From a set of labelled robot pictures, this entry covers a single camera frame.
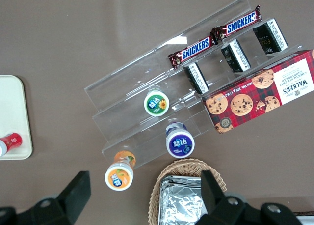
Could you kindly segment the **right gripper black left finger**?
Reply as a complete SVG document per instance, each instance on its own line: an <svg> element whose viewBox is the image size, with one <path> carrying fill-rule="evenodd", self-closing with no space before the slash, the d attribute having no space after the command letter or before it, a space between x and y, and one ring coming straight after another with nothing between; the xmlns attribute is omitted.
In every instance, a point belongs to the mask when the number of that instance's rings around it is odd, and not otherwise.
<svg viewBox="0 0 314 225"><path fill-rule="evenodd" d="M57 197L45 198L22 213L0 209L2 225L73 225L91 197L90 172L80 171Z"/></svg>

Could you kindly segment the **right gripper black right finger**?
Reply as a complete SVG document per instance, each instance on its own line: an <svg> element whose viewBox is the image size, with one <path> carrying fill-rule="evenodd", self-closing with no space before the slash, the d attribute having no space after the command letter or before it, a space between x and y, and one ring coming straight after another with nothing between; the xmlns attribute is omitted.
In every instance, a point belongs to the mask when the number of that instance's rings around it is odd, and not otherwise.
<svg viewBox="0 0 314 225"><path fill-rule="evenodd" d="M209 170L201 172L201 196L207 213L197 225L300 225L286 206L264 203L256 209L237 196L227 196Z"/></svg>

